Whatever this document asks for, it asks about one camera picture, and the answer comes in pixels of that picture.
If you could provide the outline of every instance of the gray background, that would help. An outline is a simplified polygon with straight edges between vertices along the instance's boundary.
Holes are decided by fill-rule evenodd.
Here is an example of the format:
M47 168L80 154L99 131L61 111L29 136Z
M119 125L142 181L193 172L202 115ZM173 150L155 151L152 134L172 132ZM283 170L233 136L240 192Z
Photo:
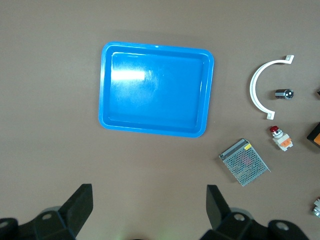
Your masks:
M285 219L310 239L320 219L320 1L0 0L0 217L20 223L92 183L94 209L79 240L197 240L209 228L206 186L263 224ZM98 121L100 58L110 41L207 49L215 68L207 129L199 138L104 129ZM266 120L257 95L276 111ZM292 88L292 100L276 89ZM268 128L288 133L281 151ZM248 139L269 166L242 187L218 155Z

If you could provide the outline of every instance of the white curved handle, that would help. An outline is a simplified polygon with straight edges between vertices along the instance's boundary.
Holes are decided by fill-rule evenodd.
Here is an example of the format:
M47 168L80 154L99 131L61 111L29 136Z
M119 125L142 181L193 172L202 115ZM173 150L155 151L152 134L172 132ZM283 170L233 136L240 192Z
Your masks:
M262 112L265 112L267 114L266 119L273 120L275 117L275 112L265 108L261 104L261 102L258 100L257 93L256 93L256 85L257 85L258 77L260 76L263 70L265 70L267 67L271 66L272 64L291 64L294 57L295 57L294 55L287 55L285 60L281 59L281 60L267 62L263 64L261 67L259 67L259 69L252 76L252 79L250 82L250 96L254 105L258 109L260 109Z

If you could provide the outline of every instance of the perforated metal casing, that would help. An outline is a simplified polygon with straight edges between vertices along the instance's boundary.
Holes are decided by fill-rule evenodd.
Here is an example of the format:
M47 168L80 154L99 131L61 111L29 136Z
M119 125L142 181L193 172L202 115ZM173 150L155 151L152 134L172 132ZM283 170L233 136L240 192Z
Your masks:
M242 186L269 170L250 142L244 138L219 157Z

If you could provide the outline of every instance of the blue tray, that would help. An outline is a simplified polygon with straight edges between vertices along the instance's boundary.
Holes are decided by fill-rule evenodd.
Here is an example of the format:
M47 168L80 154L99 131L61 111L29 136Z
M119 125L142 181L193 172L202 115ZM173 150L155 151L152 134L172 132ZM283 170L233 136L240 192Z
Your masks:
M99 121L111 130L197 138L206 130L213 69L207 50L109 42Z

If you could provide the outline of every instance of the screw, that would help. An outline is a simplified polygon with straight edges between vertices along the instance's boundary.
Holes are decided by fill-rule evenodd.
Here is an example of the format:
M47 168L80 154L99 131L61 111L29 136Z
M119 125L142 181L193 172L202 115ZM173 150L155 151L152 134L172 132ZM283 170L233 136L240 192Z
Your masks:
M284 222L278 221L275 225L278 227L278 229L285 230L285 231L289 230L288 225L285 224Z
M244 221L245 217L243 215L241 215L240 213L237 213L234 215L234 218L238 221Z
M42 216L42 220L48 220L51 217L52 217L52 215L50 213L48 213L48 214L45 214L45 215Z
M8 225L7 221L0 223L0 229L6 227L7 225Z

